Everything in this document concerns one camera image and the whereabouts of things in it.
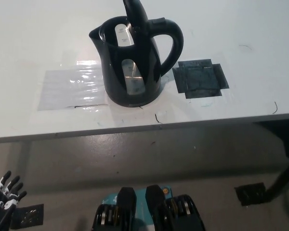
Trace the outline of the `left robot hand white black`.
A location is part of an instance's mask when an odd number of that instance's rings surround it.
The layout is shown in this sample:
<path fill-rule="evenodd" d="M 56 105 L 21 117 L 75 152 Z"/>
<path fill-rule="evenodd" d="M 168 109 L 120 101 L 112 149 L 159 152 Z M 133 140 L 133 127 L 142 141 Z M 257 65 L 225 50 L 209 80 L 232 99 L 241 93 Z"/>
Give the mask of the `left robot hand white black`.
<path fill-rule="evenodd" d="M 8 181 L 11 174 L 11 171 L 7 171 L 0 179 L 0 231 L 9 230 L 13 213 L 27 194 L 26 191 L 20 191 L 24 184 L 19 181 L 19 176 Z"/>

